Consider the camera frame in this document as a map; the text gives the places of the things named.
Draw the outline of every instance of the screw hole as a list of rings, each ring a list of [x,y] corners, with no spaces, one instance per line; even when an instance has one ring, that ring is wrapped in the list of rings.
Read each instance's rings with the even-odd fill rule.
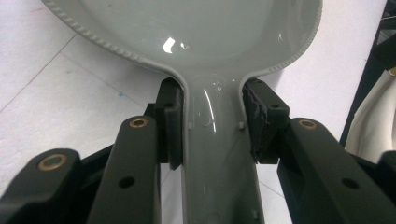
[[[145,123],[145,121],[143,121],[143,120],[136,120],[135,122],[134,122],[134,125],[136,125],[136,126],[140,126],[140,125],[142,125],[142,124],[144,124]]]
[[[53,154],[46,157],[38,164],[38,169],[41,171],[50,171],[55,170],[62,165],[64,165],[67,161],[67,157],[64,154]]]
[[[353,179],[344,178],[342,181],[343,181],[343,184],[350,189],[358,189],[359,188],[359,184],[356,183],[356,181],[354,181]]]
[[[125,176],[123,179],[119,181],[119,186],[122,189],[127,189],[134,184],[134,178],[131,176]]]
[[[134,119],[131,121],[130,125],[133,128],[141,128],[144,127],[148,124],[148,121],[146,119]]]
[[[317,124],[311,120],[302,119],[299,121],[299,123],[301,125],[303,125],[306,129],[316,129],[317,128]]]

